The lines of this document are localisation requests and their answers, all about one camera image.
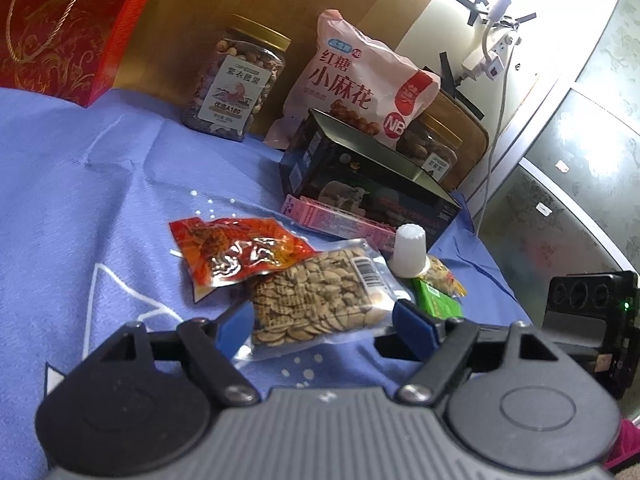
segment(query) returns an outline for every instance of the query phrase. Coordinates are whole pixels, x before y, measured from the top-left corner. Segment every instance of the nut jar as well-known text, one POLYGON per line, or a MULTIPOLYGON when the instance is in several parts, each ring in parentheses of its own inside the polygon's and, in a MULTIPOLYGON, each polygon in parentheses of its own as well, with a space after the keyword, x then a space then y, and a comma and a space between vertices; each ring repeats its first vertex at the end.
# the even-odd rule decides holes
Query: nut jar
POLYGON ((458 161, 462 140, 440 121, 423 113, 409 123, 398 139, 396 151, 423 167, 436 182, 442 181, 458 161))
POLYGON ((185 126, 225 139, 244 140, 254 115, 284 69, 291 40, 233 14, 214 53, 198 74, 193 98, 182 110, 185 126))

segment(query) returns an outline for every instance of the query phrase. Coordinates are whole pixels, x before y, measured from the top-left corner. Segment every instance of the wooden panel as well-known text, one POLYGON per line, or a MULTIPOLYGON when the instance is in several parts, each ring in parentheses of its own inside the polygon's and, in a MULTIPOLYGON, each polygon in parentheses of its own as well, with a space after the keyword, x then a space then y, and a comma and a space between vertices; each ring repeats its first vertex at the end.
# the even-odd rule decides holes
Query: wooden panel
POLYGON ((282 114, 290 87, 316 51, 316 21, 338 9, 365 34, 395 48, 431 0, 150 0, 118 72, 116 86, 181 105, 228 13, 241 14, 292 39, 287 67, 252 129, 265 133, 282 114))

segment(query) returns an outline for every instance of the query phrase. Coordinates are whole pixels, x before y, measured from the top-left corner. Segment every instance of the jar label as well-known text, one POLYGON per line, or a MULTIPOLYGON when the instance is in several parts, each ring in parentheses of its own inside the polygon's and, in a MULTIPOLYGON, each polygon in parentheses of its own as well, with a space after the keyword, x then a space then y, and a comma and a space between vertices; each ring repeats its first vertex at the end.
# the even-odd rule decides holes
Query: jar label
POLYGON ((437 153, 431 153, 424 161, 422 168, 433 177, 436 182, 442 180, 451 165, 437 153))
POLYGON ((241 131, 270 77, 270 70, 226 56, 198 117, 226 130, 241 131))

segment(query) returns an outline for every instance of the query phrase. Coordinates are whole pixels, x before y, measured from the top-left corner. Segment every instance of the gift bag rope handle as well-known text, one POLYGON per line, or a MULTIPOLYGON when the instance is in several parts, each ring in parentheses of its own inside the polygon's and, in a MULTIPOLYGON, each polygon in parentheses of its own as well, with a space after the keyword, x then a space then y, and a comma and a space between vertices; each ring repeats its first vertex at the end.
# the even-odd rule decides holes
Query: gift bag rope handle
POLYGON ((30 54, 28 56, 23 57, 22 59, 18 58, 18 56, 17 56, 17 54, 15 53, 15 50, 14 50, 14 45, 11 42, 11 18, 14 15, 15 1, 16 0, 11 0, 11 5, 9 5, 9 13, 6 16, 6 27, 4 28, 4 38, 6 40, 6 47, 9 50, 9 55, 11 56, 11 58, 16 63, 25 63, 25 62, 28 62, 28 61, 32 61, 34 58, 38 57, 51 44, 51 42, 56 37, 56 34, 60 32, 60 29, 62 28, 62 25, 64 25, 65 20, 69 16, 69 13, 71 12, 71 9, 73 9, 73 7, 76 4, 77 0, 69 0, 68 5, 66 6, 65 12, 63 12, 62 16, 60 16, 60 19, 58 20, 58 24, 53 29, 51 34, 49 34, 49 37, 47 38, 47 41, 45 41, 35 52, 33 52, 32 54, 30 54))

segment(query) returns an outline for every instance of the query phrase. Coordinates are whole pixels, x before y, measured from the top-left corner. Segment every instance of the blue cloth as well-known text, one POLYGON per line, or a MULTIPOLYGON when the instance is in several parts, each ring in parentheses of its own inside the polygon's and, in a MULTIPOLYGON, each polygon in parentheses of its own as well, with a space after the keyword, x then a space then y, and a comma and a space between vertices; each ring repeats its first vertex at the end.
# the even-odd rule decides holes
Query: blue cloth
MULTIPOLYGON (((46 472, 33 430, 45 379, 77 365, 128 320, 169 330, 215 317, 229 288, 199 304, 167 223, 200 215, 279 216, 281 153, 188 130, 151 97, 110 91, 88 109, 0 89, 0 478, 46 472)), ((327 237, 292 227, 311 243, 327 237)), ((468 290, 465 315, 526 319, 462 213, 437 243, 468 290)), ((393 389, 415 364, 380 358, 370 338, 321 345, 242 371, 271 386, 393 389)))

